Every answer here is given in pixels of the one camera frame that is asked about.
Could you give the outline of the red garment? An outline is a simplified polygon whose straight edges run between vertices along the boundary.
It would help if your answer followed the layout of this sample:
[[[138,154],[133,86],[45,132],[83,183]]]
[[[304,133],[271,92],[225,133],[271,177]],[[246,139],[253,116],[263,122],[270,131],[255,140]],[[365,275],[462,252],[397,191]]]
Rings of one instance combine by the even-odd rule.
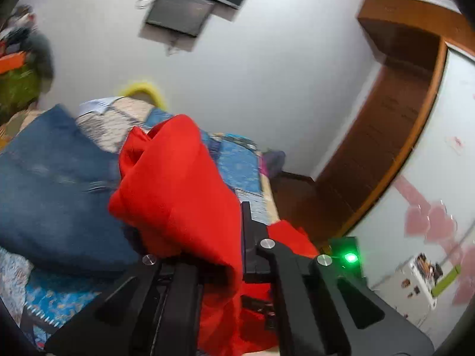
[[[188,116],[149,131],[130,130],[118,158],[121,181],[110,214],[136,228],[149,254],[189,254],[211,264],[201,303],[199,348],[209,355],[244,355],[278,344],[264,317],[242,307],[244,295],[265,299],[270,286],[243,280],[242,210],[223,182]]]

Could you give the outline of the green cloth covered pile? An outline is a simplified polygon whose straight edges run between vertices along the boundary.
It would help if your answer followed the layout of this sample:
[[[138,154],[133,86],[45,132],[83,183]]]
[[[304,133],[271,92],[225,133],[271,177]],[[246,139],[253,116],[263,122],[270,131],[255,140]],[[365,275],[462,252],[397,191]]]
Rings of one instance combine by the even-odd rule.
[[[28,109],[47,93],[55,77],[52,46],[37,26],[30,5],[17,6],[1,29],[1,57],[26,52],[21,68],[1,75],[1,123]]]

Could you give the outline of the white small cabinet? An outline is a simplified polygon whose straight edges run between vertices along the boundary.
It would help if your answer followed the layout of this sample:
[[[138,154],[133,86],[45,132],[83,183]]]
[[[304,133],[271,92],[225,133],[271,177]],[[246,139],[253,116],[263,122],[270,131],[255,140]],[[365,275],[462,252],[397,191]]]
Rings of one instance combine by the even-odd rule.
[[[411,324],[421,327],[459,273],[459,265],[444,273],[438,263],[419,253],[382,278],[373,291]]]

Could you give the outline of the blue jeans pile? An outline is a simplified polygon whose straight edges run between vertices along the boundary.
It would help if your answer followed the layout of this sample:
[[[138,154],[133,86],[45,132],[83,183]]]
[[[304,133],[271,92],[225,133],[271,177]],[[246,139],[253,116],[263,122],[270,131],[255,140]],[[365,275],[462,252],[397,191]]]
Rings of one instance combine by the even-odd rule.
[[[119,180],[117,155],[49,109],[1,151],[1,246],[58,272],[124,272],[138,253],[108,211]]]

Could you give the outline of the brown wooden door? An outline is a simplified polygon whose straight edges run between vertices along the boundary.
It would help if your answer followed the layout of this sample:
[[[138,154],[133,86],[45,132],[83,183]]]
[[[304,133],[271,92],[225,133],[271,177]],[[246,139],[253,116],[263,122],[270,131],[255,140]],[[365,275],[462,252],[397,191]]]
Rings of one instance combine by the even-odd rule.
[[[382,197],[415,146],[435,102],[446,41],[472,51],[463,14],[420,0],[364,0],[357,15],[383,56],[368,97],[315,182],[285,174],[280,216],[316,245],[348,233]]]

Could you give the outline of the white wardrobe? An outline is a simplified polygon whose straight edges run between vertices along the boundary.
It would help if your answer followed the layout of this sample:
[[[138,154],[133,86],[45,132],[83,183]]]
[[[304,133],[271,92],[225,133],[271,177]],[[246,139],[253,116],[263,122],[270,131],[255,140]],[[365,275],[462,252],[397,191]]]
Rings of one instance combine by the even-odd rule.
[[[403,168],[351,232],[362,272],[379,290],[423,254],[439,264],[434,309],[408,312],[436,348],[474,313],[474,54],[447,46],[440,87]]]

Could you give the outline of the orange box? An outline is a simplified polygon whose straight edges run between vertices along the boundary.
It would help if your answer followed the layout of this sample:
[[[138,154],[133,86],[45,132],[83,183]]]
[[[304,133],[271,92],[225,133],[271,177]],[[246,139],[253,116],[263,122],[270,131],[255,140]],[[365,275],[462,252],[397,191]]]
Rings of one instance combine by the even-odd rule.
[[[16,52],[0,58],[0,74],[21,68],[26,62],[26,52]]]

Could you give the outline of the blue patchwork bedspread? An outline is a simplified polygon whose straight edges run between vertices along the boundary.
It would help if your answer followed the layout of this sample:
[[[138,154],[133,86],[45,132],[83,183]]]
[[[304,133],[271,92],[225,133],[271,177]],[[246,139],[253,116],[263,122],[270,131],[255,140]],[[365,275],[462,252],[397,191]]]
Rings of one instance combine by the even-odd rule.
[[[130,130],[102,150],[61,107],[39,115],[1,151],[1,246],[35,266],[115,277],[142,255],[204,266],[199,349],[243,355],[278,340],[242,294],[242,211],[188,116]]]

